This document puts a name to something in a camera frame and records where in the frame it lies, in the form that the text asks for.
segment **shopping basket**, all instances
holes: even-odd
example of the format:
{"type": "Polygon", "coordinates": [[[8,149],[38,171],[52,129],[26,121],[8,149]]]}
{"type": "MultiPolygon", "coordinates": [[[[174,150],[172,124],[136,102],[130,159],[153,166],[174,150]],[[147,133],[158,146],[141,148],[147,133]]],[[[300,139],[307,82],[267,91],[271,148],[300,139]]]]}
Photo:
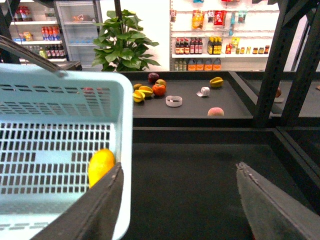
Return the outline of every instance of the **shopping basket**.
{"type": "Polygon", "coordinates": [[[51,72],[43,64],[0,64],[0,239],[32,238],[85,195],[90,158],[102,148],[123,169],[112,238],[120,239],[130,221],[132,85],[119,73],[63,71],[48,62],[51,72]]]}

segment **jar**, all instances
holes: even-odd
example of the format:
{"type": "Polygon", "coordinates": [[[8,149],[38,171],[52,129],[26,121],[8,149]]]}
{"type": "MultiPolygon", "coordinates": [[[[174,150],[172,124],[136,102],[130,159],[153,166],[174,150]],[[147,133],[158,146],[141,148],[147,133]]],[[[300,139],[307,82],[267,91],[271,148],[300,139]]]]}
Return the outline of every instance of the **jar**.
{"type": "Polygon", "coordinates": [[[269,45],[266,45],[266,46],[265,46],[265,48],[264,48],[264,54],[269,54],[269,48],[270,48],[269,45]]]}
{"type": "Polygon", "coordinates": [[[264,54],[264,52],[265,52],[265,48],[264,47],[260,47],[258,54],[264,54]]]}

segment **lemon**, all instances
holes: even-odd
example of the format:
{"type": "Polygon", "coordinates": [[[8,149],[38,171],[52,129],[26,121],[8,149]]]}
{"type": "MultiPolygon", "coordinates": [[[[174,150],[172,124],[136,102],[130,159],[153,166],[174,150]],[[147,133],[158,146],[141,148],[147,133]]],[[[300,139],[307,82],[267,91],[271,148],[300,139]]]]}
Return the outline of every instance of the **lemon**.
{"type": "Polygon", "coordinates": [[[89,188],[92,188],[116,164],[115,156],[109,149],[93,154],[88,167],[89,188]]]}

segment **white wall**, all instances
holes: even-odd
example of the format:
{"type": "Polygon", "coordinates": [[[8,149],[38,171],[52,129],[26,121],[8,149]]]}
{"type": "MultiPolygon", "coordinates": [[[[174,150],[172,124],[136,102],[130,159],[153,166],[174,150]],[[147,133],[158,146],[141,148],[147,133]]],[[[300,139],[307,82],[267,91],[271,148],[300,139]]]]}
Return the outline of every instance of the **white wall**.
{"type": "MultiPolygon", "coordinates": [[[[100,0],[102,20],[105,21],[107,11],[115,10],[114,0],[100,0]]],[[[170,0],[121,0],[121,9],[136,12],[144,28],[143,33],[159,45],[150,46],[148,54],[154,55],[150,59],[156,60],[161,66],[149,65],[150,71],[169,71],[169,49],[170,49],[170,0]]]]}

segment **refrigerator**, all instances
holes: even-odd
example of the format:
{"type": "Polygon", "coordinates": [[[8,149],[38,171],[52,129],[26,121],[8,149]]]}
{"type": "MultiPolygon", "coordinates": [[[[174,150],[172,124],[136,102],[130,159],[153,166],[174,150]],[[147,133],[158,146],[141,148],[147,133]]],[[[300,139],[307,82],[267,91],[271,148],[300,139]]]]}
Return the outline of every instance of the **refrigerator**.
{"type": "Polygon", "coordinates": [[[102,66],[92,67],[95,59],[93,39],[98,37],[101,23],[100,3],[91,1],[56,1],[58,23],[63,32],[69,61],[80,61],[83,71],[101,71],[102,66]]]}

